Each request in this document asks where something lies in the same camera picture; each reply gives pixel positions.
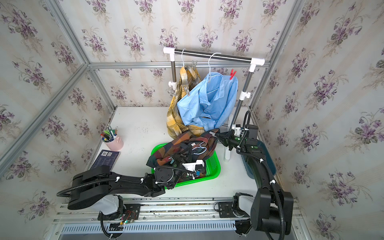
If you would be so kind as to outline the dark multicolour plaid shirt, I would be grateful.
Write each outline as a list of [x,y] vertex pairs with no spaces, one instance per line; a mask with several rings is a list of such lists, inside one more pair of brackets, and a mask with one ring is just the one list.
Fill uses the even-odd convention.
[[[171,159],[183,162],[207,161],[213,156],[218,142],[215,135],[220,132],[221,130],[216,128],[204,132],[200,136],[195,136],[191,131],[186,131],[152,153],[147,161],[147,166],[154,169],[157,166],[169,163]],[[195,145],[206,147],[207,151],[199,156],[193,155],[192,147]]]

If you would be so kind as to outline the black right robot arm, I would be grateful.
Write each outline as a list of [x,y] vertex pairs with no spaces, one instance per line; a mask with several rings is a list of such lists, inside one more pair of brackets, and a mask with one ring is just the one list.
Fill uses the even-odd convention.
[[255,196],[236,193],[229,206],[219,205],[219,213],[223,218],[230,214],[241,218],[235,223],[239,235],[246,235],[254,229],[264,232],[270,240],[272,234],[283,240],[291,232],[294,198],[276,181],[268,165],[269,152],[262,149],[258,131],[258,126],[251,124],[251,111],[247,111],[241,126],[216,134],[225,147],[242,157],[258,187]]

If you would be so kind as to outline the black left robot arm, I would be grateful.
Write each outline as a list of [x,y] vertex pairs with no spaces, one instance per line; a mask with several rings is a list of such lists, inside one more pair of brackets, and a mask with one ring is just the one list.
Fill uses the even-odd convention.
[[82,210],[94,207],[99,211],[102,232],[110,239],[117,239],[119,234],[109,233],[104,222],[120,219],[116,229],[137,217],[135,210],[124,205],[123,194],[155,198],[165,194],[166,190],[175,188],[180,180],[189,181],[206,176],[206,162],[178,161],[154,168],[154,173],[143,177],[124,176],[111,172],[109,166],[99,166],[73,178],[70,188],[61,190],[57,197],[69,198],[69,210]]

